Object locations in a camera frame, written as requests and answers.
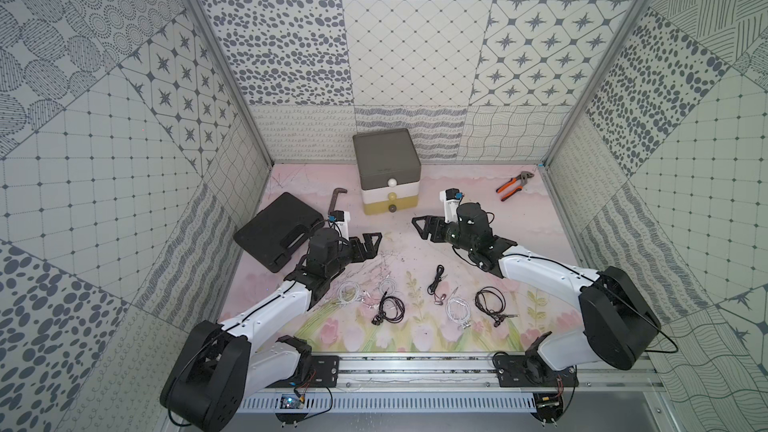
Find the white earphones middle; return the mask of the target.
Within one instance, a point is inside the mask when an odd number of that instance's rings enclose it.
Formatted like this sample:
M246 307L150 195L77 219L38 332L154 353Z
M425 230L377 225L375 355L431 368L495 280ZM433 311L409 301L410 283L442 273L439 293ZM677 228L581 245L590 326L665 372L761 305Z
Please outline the white earphones middle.
M388 274L379 281L377 291L381 297L384 297L385 295L396 295L398 292L398 283L391 274Z

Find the black plastic tool case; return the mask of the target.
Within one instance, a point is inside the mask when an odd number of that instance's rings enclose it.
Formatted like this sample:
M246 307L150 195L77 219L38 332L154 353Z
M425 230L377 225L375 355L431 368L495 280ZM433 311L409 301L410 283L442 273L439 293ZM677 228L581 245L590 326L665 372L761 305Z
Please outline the black plastic tool case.
M323 220L319 211L284 192L235 232L233 239L267 270L277 273Z

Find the black earphones coil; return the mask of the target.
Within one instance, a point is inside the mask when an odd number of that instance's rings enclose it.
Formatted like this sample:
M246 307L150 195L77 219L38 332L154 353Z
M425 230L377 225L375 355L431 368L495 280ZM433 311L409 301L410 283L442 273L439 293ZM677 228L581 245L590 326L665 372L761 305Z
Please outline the black earphones coil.
M475 293L475 307L493 322L494 328L499 328L507 319L515 318L516 314L507 313L507 301L502 291L494 286L485 286Z
M385 292L377 307L371 323L380 326L383 323L399 324L405 318L405 304L402 299Z

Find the black earphones left coil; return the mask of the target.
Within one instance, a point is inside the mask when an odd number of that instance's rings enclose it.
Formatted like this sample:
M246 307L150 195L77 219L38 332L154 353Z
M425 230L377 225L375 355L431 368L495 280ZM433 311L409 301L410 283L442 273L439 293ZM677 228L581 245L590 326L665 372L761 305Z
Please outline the black earphones left coil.
M405 304L402 299L385 292L377 307L371 323L380 326L383 323L399 324L405 318Z

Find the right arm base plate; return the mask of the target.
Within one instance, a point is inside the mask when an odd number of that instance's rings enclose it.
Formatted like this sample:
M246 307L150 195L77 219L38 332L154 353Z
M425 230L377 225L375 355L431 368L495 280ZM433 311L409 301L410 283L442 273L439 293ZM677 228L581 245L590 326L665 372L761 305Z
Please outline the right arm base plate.
M551 369L536 353L509 354L499 351L491 363L500 387L577 387L579 380L574 367L561 371Z

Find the yellow white drawer cabinet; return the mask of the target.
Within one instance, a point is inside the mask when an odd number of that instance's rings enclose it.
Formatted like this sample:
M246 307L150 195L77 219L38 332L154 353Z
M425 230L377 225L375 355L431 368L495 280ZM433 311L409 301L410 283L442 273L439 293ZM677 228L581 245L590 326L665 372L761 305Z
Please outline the yellow white drawer cabinet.
M353 146L366 215L418 205L421 161L406 128L356 134Z

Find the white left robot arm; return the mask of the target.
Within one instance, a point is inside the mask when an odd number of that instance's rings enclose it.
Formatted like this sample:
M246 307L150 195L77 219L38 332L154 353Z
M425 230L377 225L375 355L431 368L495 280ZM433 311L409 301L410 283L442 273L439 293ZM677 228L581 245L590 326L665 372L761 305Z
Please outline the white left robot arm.
M314 307L349 265L375 258L381 240L379 232L349 237L336 226L320 228L275 292L222 323L194 326L159 398L171 423L220 431L254 393L275 383L300 390L319 379L311 346L275 334Z

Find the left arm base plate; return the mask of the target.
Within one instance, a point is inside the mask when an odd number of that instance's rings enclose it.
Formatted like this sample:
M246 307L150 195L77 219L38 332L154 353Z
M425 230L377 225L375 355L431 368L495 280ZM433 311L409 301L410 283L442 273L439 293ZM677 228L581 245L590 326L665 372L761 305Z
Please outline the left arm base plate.
M340 357L337 355L311 355L299 359L292 387L335 388L338 381Z

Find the black earphones right coil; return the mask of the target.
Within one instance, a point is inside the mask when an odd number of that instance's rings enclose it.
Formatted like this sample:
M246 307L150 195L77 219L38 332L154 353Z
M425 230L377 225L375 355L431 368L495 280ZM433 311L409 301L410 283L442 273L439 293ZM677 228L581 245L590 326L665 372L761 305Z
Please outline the black earphones right coil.
M494 328L499 328L507 319L515 318L516 314L507 313L507 301L502 291L494 286L485 286L475 293L475 307L493 322Z

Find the dark grey hex wrench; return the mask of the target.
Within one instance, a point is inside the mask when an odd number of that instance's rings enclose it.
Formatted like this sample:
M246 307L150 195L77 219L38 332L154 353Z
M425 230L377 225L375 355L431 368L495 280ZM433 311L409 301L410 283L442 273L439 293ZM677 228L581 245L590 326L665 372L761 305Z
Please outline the dark grey hex wrench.
M331 195L330 204L329 204L329 207L328 207L328 216L329 217L332 217L334 215L334 213L337 211L336 205L337 205L337 202L338 202L338 197L341 194L346 194L347 192L348 192L348 190L345 189L345 188L342 188L342 187L337 187L337 188L335 188L333 190L332 195Z

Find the aluminium rail frame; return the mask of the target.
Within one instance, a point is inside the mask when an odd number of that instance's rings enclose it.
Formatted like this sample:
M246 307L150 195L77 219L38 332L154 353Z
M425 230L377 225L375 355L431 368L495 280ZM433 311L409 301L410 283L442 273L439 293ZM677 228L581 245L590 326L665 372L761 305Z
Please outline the aluminium rail frame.
M266 412L296 423L330 412L513 412L554 424L579 392L650 392L659 385L650 360L641 358L629 370L600 361L575 366L577 387L500 387L493 354L341 354L335 388L275 383L243 399L234 416Z

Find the white earphones right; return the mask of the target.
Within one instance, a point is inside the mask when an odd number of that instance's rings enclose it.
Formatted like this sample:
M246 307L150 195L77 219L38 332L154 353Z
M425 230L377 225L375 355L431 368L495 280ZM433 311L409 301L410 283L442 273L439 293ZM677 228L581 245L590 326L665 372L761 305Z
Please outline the white earphones right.
M458 295L458 288L455 288L446 299L444 310L447 318L459 330L471 327L471 307L465 299Z

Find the white earphones left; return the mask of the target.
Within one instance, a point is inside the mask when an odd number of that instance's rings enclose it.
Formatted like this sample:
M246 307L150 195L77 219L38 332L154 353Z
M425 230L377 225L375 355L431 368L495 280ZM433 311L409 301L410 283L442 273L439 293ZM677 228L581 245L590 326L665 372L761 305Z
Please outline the white earphones left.
M345 281L337 289L337 301L341 306L362 304L370 308L370 294L354 281Z

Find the black earphones small bundle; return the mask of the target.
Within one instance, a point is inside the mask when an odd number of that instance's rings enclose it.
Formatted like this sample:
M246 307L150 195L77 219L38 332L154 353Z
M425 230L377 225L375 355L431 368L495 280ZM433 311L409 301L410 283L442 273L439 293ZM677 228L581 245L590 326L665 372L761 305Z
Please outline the black earphones small bundle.
M442 264L438 264L435 270L434 277L430 284L427 286L427 293L430 296L434 296L437 292L437 288L440 285L441 281L443 280L443 276L445 273L445 267Z

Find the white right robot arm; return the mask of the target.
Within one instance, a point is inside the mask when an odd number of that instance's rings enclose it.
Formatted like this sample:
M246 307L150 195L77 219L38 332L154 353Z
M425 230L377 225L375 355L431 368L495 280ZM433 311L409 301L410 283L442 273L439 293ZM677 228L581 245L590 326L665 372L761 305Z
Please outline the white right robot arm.
M629 370L652 353L658 336L677 343L661 324L630 276L616 267L595 270L563 264L495 234L488 213L474 202L444 202L444 215L412 220L419 236L447 243L464 259L502 279L526 283L576 308L582 326L566 333L541 334L526 351L529 367L540 372L566 370L602 361Z

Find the orange handled pliers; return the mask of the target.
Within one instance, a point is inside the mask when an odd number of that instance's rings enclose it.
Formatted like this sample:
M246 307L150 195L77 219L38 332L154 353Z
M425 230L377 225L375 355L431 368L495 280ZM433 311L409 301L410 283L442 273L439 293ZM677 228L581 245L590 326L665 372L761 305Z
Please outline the orange handled pliers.
M534 173L529 171L522 171L517 176L512 177L507 182L499 186L495 193L500 197L502 202L507 201L509 198L522 191L527 182L535 176Z

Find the white earphones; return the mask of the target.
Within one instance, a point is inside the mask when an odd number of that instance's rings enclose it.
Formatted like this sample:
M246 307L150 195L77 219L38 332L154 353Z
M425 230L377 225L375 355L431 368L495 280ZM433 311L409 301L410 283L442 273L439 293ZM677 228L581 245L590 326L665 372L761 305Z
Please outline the white earphones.
M385 295L396 295L398 292L398 283L391 274L388 274L379 281L377 291L381 297L384 297Z
M455 288L446 299L444 310L447 318L459 330L471 327L471 307L465 299L458 295L458 288Z
M341 306L362 304L370 308L370 294L354 281L345 281L337 289L337 301Z

